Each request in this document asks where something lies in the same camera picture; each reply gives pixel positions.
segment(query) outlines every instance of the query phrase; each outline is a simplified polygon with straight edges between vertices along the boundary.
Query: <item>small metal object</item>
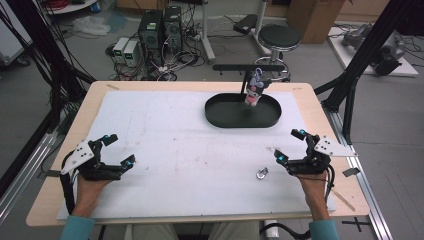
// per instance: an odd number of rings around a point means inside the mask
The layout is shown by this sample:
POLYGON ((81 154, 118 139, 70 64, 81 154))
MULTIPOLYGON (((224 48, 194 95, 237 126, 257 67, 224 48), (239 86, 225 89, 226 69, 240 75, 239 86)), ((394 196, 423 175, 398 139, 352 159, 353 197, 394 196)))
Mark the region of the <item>small metal object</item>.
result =
POLYGON ((265 176, 266 176, 266 174, 268 173, 268 168, 264 168, 264 169, 261 169, 261 170, 259 170, 257 173, 256 173, 256 177, 258 178, 258 179, 264 179, 265 178, 265 176))

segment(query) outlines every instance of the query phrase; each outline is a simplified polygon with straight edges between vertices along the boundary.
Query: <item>cable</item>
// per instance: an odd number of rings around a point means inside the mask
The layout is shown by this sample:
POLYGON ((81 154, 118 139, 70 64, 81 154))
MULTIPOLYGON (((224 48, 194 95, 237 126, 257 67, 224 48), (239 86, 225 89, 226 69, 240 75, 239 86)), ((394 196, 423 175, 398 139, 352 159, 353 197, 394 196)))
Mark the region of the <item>cable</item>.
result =
POLYGON ((98 240, 103 240, 103 237, 105 235, 105 231, 106 231, 106 225, 102 225, 102 228, 100 229, 98 240))
MULTIPOLYGON (((333 166, 328 165, 328 168, 326 169, 327 172, 327 179, 314 179, 314 178, 308 178, 308 177, 298 177, 298 178, 302 178, 302 179, 308 179, 311 181, 326 181, 327 183, 327 189, 325 192, 325 202, 327 202, 328 196, 330 195, 331 192, 331 188, 334 187, 334 179, 335 179, 335 171, 333 166)), ((303 234, 297 233, 295 231, 293 231, 291 228, 287 227, 286 225, 282 224, 282 223, 270 223, 266 226, 264 226, 263 228, 261 228, 259 230, 259 235, 261 235, 262 233, 264 233, 266 230, 272 228, 272 227, 279 227, 284 229, 285 231, 287 231, 290 236, 292 236, 295 239, 299 239, 299 240, 303 240, 303 239, 309 239, 311 238, 311 232, 308 230, 303 234)))
POLYGON ((204 225, 205 223, 202 223, 202 226, 200 227, 200 231, 199 231, 199 236, 201 236, 202 235, 202 230, 203 230, 203 225, 204 225))
POLYGON ((350 33, 352 30, 357 30, 359 26, 350 25, 350 24, 334 24, 333 27, 338 27, 340 30, 342 30, 339 34, 332 34, 328 35, 330 38, 338 38, 341 36, 344 36, 346 33, 350 33))
POLYGON ((263 228, 261 228, 259 230, 259 234, 260 235, 263 234, 266 230, 268 230, 272 227, 279 227, 279 228, 286 230, 290 234, 290 236, 292 236, 295 239, 303 240, 303 239, 311 238, 311 232, 309 230, 306 231, 303 234, 300 234, 300 233, 293 231, 291 228, 287 227, 286 225, 284 225, 282 223, 270 223, 270 224, 264 226, 263 228))

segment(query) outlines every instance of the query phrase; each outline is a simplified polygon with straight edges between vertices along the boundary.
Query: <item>black stool seat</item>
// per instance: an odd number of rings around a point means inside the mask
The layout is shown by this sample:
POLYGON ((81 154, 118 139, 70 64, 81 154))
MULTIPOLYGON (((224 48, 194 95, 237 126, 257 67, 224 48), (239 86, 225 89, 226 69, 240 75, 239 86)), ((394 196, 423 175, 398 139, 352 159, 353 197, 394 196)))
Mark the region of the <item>black stool seat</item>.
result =
POLYGON ((259 31, 258 40, 270 50, 291 51, 300 44, 300 35, 286 26, 267 25, 259 31))

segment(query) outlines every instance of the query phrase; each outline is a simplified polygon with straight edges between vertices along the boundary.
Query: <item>black wire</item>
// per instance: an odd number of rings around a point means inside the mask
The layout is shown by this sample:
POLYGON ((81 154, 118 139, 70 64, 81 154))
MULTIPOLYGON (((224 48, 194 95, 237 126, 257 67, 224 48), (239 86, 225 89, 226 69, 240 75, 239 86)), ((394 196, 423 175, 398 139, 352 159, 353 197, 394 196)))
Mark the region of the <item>black wire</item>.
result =
POLYGON ((297 232, 293 231, 291 228, 287 227, 286 225, 284 225, 282 223, 270 223, 270 224, 264 226, 263 228, 261 228, 259 230, 259 235, 261 235, 266 230, 268 230, 268 229, 270 229, 272 227, 282 228, 282 229, 286 230, 290 234, 290 236, 292 236, 293 238, 298 239, 298 240, 303 240, 303 239, 309 239, 309 238, 311 238, 311 232, 309 230, 306 231, 303 234, 297 233, 297 232))
MULTIPOLYGON (((327 202, 328 196, 330 195, 331 188, 334 187, 335 171, 334 171, 333 166, 331 166, 331 165, 328 165, 328 168, 325 171, 327 172, 328 180, 326 180, 326 179, 314 179, 314 178, 308 178, 308 177, 298 177, 298 178, 308 179, 308 180, 312 180, 312 181, 327 181, 328 182, 327 183, 327 190, 325 192, 325 202, 327 202)), ((286 225, 284 225, 282 223, 271 223, 271 224, 264 226, 263 228, 261 228, 259 230, 259 235, 261 235, 263 232, 265 232, 266 230, 268 230, 272 227, 280 227, 280 228, 286 230, 290 234, 290 236, 292 236, 295 239, 309 239, 309 238, 311 238, 311 232, 309 230, 306 231, 303 234, 296 233, 291 228, 287 227, 286 225)))
POLYGON ((350 33, 352 32, 352 30, 357 30, 359 28, 358 26, 350 24, 334 24, 333 26, 338 27, 340 30, 342 30, 342 32, 339 34, 328 35, 328 37, 330 38, 338 38, 340 36, 344 36, 346 33, 350 33))
POLYGON ((409 50, 406 50, 406 49, 405 49, 405 51, 406 51, 407 53, 411 54, 412 56, 414 56, 414 57, 418 58, 418 59, 424 60, 424 58, 419 57, 419 56, 417 56, 417 55, 413 54, 413 53, 412 53, 411 51, 409 51, 409 50))
POLYGON ((100 229, 100 234, 99 234, 98 240, 103 240, 103 237, 105 235, 105 231, 106 231, 106 225, 102 225, 102 228, 100 229))
POLYGON ((202 226, 200 227, 200 231, 199 231, 199 236, 200 235, 202 235, 202 230, 203 230, 203 225, 204 225, 205 223, 202 223, 202 226))
POLYGON ((177 81, 177 75, 173 72, 164 73, 158 77, 159 81, 177 81))
POLYGON ((225 18, 227 18, 228 20, 230 20, 231 22, 233 22, 234 24, 235 24, 235 23, 237 23, 237 22, 236 22, 236 21, 234 21, 232 18, 230 18, 230 17, 228 17, 228 16, 226 16, 226 15, 224 15, 224 17, 225 17, 225 18))
MULTIPOLYGON (((51 15, 53 15, 53 16, 55 16, 55 13, 54 13, 54 11, 53 11, 53 9, 51 8, 51 7, 49 7, 49 9, 47 8, 47 7, 44 7, 43 8, 47 13, 49 13, 49 10, 50 10, 50 14, 51 15)), ((46 22, 47 23, 47 20, 44 18, 44 14, 43 13, 40 13, 39 12, 39 14, 40 14, 40 16, 41 16, 41 18, 44 20, 44 22, 46 22)), ((66 53, 68 54, 68 56, 69 56, 69 61, 71 62, 71 65, 73 66, 73 67, 75 67, 74 66, 74 63, 73 63, 73 60, 74 61, 76 61, 77 62, 77 64, 78 64, 78 66, 92 79, 92 80, 95 80, 95 78, 81 65, 81 63, 78 61, 78 59, 72 54, 72 52, 69 50, 69 48, 68 48, 68 45, 66 44, 66 42, 65 42, 65 38, 64 38, 64 36, 63 36, 63 31, 61 30, 61 28, 60 28, 60 25, 56 22, 56 21, 53 21, 51 24, 46 24, 46 26, 50 29, 50 31, 53 33, 53 34, 55 34, 56 35, 56 37, 59 39, 59 41, 62 43, 62 45, 63 45, 63 47, 65 48, 65 51, 66 51, 66 53)), ((78 79, 78 81, 79 81, 79 83, 80 83, 80 85, 81 85, 81 87, 85 90, 85 87, 84 87, 84 84, 82 84, 82 82, 81 82, 81 80, 80 79, 78 79)))

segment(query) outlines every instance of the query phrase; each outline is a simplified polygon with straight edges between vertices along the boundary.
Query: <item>white paper sheet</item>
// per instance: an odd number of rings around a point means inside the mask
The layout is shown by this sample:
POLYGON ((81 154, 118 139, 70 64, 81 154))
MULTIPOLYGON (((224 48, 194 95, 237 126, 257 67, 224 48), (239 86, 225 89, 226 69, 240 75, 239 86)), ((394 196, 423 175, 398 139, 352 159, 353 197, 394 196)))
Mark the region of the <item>white paper sheet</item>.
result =
MULTIPOLYGON (((305 129, 291 93, 267 92, 282 115, 270 128, 222 129, 205 118, 214 92, 111 91, 88 139, 117 134, 102 161, 137 162, 109 184, 94 218, 148 218, 308 212, 298 179, 275 162, 274 150, 305 156, 306 143, 290 135, 305 129), (269 169, 263 180, 256 172, 269 169)), ((335 210, 329 199, 329 209, 335 210)), ((67 216, 63 204, 58 219, 67 216)))

